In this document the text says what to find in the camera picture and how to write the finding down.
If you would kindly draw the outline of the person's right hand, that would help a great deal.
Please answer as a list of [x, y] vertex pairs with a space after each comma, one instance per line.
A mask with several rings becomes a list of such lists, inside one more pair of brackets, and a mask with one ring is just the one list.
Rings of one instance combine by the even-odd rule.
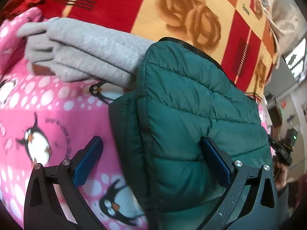
[[288, 166], [281, 163], [277, 156], [273, 157], [273, 166], [275, 186], [279, 191], [287, 184]]

